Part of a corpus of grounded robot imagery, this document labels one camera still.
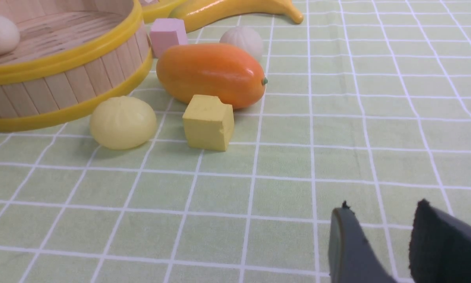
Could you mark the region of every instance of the pink block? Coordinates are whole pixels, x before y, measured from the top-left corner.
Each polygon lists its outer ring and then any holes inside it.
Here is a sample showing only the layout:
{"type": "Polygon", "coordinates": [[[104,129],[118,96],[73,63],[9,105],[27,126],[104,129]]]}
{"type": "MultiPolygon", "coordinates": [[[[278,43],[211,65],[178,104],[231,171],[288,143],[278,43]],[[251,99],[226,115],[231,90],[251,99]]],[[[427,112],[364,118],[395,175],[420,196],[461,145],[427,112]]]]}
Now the pink block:
{"type": "Polygon", "coordinates": [[[156,58],[171,46],[188,44],[185,22],[179,18],[157,18],[150,28],[150,41],[156,58]]]}

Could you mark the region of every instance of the yellow block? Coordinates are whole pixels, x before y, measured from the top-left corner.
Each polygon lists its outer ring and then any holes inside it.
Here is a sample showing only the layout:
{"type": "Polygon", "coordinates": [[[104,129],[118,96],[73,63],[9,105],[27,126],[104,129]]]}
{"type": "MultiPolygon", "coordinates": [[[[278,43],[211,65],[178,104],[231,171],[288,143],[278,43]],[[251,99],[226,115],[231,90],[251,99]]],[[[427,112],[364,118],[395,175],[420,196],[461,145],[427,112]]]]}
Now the yellow block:
{"type": "Polygon", "coordinates": [[[190,147],[224,152],[234,131],[232,105],[217,96],[194,95],[183,114],[183,127],[190,147]]]}

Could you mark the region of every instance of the yellow banana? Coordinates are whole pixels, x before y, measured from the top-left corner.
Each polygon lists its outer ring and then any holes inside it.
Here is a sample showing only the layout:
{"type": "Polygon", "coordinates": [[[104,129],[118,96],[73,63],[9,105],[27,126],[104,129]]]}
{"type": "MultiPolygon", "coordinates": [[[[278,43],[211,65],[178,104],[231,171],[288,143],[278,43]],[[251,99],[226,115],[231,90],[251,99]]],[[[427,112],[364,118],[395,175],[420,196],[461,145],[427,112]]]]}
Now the yellow banana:
{"type": "Polygon", "coordinates": [[[174,8],[186,1],[187,0],[159,0],[158,3],[157,1],[147,3],[141,0],[144,22],[147,24],[155,21],[157,18],[167,18],[174,8]]]}
{"type": "Polygon", "coordinates": [[[175,7],[169,18],[183,19],[188,33],[222,18],[249,13],[286,15],[295,24],[303,22],[303,14],[292,0],[187,0],[175,7]]]}

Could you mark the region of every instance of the steamed bun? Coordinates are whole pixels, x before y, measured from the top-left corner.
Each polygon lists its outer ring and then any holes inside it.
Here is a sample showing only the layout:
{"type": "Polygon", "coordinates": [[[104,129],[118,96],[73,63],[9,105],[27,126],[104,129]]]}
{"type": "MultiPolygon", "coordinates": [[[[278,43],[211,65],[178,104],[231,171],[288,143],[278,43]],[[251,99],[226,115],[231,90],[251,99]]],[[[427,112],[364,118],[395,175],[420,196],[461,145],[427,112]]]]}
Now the steamed bun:
{"type": "Polygon", "coordinates": [[[157,131],[151,106],[135,97],[113,97],[99,104],[90,117],[90,134],[111,150],[128,150],[146,143],[157,131]]]}

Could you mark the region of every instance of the table surface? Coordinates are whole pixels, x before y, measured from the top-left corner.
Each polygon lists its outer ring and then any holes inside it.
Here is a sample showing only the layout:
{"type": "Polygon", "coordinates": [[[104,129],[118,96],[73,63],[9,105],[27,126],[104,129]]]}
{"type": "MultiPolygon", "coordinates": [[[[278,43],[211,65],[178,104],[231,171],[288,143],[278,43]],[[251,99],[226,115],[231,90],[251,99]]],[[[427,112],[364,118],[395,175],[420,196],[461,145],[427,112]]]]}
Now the table surface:
{"type": "Polygon", "coordinates": [[[225,153],[190,149],[185,105],[154,71],[133,92],[154,140],[98,147],[88,119],[0,134],[0,283],[329,282],[332,208],[352,206],[384,267],[411,282],[417,201],[471,224],[471,0],[295,1],[251,14],[264,98],[225,153]]]}

